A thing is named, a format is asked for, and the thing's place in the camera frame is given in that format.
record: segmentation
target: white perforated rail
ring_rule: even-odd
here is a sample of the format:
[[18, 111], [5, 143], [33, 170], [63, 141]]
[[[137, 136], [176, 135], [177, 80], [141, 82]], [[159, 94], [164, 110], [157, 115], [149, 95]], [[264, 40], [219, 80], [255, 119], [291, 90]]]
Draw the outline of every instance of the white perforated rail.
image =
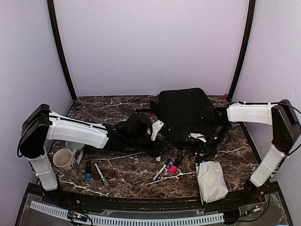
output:
[[[68, 220], [68, 210], [50, 206], [44, 203], [32, 201], [31, 209], [39, 212]], [[174, 218], [174, 219], [127, 219], [127, 218], [110, 218], [89, 214], [96, 226], [200, 226], [210, 225], [214, 223], [224, 222], [223, 214], [212, 214], [207, 216], [192, 217], [192, 218]]]

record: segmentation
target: black pole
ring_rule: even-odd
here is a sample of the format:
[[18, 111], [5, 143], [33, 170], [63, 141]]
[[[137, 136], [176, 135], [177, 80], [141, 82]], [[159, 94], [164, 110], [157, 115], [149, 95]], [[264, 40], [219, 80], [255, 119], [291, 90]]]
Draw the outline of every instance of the black pole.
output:
[[226, 96], [227, 101], [231, 101], [233, 96], [234, 96], [234, 92], [239, 80], [239, 76], [241, 73], [241, 69], [243, 67], [243, 63], [244, 63], [244, 59], [245, 59], [245, 55], [246, 55], [246, 49], [248, 47], [248, 42], [249, 42], [249, 38], [250, 38], [250, 33], [251, 33], [251, 28], [252, 28], [252, 21], [253, 21], [253, 16], [254, 16], [254, 10], [255, 10], [255, 3], [256, 0], [250, 0], [249, 1], [249, 9], [248, 9], [248, 15], [246, 17], [246, 27], [245, 27], [245, 33], [244, 33], [244, 37], [243, 37], [243, 42], [241, 44], [241, 49], [240, 49], [240, 53], [239, 53], [239, 57], [238, 57], [238, 62], [236, 65], [236, 69], [234, 72], [234, 76], [233, 76], [233, 80], [231, 83], [231, 87], [229, 90], [229, 93]]
[[66, 83], [70, 92], [70, 95], [73, 99], [73, 101], [76, 100], [76, 93], [72, 84], [72, 80], [68, 71], [68, 67], [67, 67], [67, 62], [65, 59], [65, 55], [64, 55], [64, 51], [63, 51], [63, 46], [62, 46], [62, 42], [61, 42], [61, 38], [60, 38], [60, 33], [58, 31], [58, 26], [57, 26], [57, 20], [56, 20], [56, 16], [55, 16], [55, 5], [53, 0], [47, 0], [47, 4], [48, 4], [48, 10], [49, 10], [49, 17], [50, 17], [50, 22], [51, 22], [51, 26], [52, 26], [52, 32], [53, 32], [53, 36], [55, 39], [55, 45], [56, 45], [56, 50], [58, 53], [58, 57], [60, 58], [60, 62], [61, 62], [61, 66], [62, 66], [62, 70], [66, 79]]

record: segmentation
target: white cloth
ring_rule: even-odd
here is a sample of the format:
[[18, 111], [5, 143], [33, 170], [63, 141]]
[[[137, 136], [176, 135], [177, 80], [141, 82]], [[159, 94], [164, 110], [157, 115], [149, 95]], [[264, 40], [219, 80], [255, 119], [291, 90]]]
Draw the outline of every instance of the white cloth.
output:
[[198, 185], [202, 202], [214, 202], [226, 197], [228, 189], [219, 162], [206, 161], [196, 164]]

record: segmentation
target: black fabric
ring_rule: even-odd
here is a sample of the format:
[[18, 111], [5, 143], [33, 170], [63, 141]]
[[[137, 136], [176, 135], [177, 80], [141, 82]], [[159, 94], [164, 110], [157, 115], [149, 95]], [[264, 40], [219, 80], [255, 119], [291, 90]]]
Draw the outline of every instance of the black fabric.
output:
[[196, 144], [184, 143], [183, 137], [190, 133], [206, 136], [211, 131], [211, 127], [202, 121], [202, 115], [206, 107], [213, 105], [200, 88], [162, 91], [158, 106], [159, 112], [154, 112], [167, 124], [163, 132], [179, 148], [197, 149]]

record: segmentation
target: white wall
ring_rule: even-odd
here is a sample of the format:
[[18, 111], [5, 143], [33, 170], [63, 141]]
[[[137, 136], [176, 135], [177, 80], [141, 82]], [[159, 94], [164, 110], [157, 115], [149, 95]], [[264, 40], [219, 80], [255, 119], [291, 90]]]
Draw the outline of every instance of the white wall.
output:
[[[250, 42], [234, 100], [274, 102], [289, 99], [301, 109], [300, 12], [300, 0], [256, 1]], [[255, 124], [247, 127], [263, 157], [272, 140], [271, 128]], [[300, 162], [301, 150], [287, 159], [275, 176], [294, 225], [301, 225]]]
[[248, 0], [57, 0], [78, 96], [229, 91]]
[[46, 0], [0, 1], [0, 224], [15, 225], [29, 181], [16, 148], [25, 119], [40, 104], [65, 114], [72, 100], [55, 48]]

